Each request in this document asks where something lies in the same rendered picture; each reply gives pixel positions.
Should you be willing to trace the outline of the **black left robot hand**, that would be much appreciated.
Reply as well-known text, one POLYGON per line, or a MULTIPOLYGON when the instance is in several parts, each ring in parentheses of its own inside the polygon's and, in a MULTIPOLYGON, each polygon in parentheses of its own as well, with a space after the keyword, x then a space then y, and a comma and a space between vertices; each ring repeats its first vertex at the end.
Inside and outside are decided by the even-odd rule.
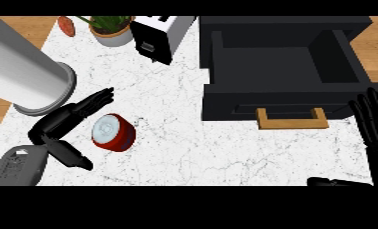
POLYGON ((69 103, 59 107, 37 121, 28 131, 28 138, 32 144, 44 146, 48 154, 66 167, 93 169, 90 159, 62 137, 112 101, 113 88, 105 88, 78 103, 69 103))

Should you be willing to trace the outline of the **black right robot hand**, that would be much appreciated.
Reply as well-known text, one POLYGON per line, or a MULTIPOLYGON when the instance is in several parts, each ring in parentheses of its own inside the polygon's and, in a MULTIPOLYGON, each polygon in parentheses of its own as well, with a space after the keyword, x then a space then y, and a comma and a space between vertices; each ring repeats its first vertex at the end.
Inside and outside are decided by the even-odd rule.
POLYGON ((308 186, 378 187, 378 91, 369 87, 366 94, 359 94, 357 100, 351 100, 348 106, 354 113, 357 128, 366 146, 364 151, 372 183, 310 177, 307 179, 308 186))

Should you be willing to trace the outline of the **red can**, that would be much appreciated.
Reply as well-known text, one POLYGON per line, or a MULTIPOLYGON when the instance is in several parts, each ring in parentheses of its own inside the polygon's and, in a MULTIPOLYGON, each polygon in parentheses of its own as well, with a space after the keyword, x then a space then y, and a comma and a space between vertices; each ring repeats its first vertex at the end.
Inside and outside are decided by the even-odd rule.
POLYGON ((91 129, 91 141, 97 147, 113 152, 124 152, 136 140, 136 129, 115 113, 103 115, 91 129))

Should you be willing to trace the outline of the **black drawer box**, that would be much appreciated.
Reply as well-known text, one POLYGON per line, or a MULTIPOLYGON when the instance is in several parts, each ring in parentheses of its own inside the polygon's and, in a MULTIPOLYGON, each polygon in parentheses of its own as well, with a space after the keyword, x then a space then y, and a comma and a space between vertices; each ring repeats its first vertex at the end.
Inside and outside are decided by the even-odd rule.
POLYGON ((266 89, 325 85, 367 85, 370 80, 341 30, 311 38, 254 39, 239 47, 220 32, 211 35, 215 84, 266 89))

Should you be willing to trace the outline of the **black drawer front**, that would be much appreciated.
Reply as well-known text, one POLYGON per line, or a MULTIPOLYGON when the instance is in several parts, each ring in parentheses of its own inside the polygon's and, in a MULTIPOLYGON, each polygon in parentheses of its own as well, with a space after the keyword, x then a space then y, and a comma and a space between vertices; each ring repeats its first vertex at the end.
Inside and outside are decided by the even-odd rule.
POLYGON ((266 109, 270 119, 310 119, 313 108, 323 109, 328 119, 344 119, 353 115, 348 101, 364 94, 369 87, 378 91, 378 83, 205 85, 202 120, 255 120, 258 108, 266 109))

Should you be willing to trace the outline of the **large grey cylinder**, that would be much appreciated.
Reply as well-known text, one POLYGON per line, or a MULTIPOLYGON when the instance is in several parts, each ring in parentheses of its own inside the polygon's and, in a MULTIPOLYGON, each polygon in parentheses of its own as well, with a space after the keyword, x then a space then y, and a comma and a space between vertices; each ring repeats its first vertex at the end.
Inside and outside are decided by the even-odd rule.
POLYGON ((0 19, 0 98, 16 111, 41 116, 68 101, 77 74, 56 62, 0 19))

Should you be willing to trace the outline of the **red-orange oval object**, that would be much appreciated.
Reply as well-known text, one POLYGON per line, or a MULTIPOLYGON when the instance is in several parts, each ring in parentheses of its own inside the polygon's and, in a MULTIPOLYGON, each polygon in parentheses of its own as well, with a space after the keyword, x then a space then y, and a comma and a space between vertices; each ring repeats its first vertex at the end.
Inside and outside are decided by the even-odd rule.
POLYGON ((74 27, 72 20, 66 16, 60 16, 57 18, 57 25, 59 25, 62 32, 69 37, 74 37, 75 36, 75 27, 74 27))

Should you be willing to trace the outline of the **potted green plant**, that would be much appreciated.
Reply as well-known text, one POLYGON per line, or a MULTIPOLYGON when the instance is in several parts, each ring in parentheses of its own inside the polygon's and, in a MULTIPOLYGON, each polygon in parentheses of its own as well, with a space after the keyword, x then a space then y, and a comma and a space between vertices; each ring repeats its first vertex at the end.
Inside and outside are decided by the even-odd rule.
POLYGON ((124 46, 133 40, 131 22, 134 16, 91 16, 78 19, 88 24, 94 39, 105 47, 124 46))

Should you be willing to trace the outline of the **white and black toaster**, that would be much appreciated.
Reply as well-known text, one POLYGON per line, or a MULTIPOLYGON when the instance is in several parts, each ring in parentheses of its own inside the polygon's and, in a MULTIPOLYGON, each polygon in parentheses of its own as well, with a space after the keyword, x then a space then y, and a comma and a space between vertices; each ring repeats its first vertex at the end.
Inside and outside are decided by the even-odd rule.
POLYGON ((137 16, 130 24, 139 54, 170 65, 195 16, 137 16))

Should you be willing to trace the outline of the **black cabinet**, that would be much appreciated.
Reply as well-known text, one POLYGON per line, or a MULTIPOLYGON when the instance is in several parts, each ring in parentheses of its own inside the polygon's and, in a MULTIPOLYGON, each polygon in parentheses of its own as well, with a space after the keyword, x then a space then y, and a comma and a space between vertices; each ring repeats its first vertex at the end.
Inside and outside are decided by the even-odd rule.
POLYGON ((209 67, 211 33, 230 48, 305 47, 322 31, 339 30, 351 41, 372 20, 367 16, 201 16, 199 67, 209 67))

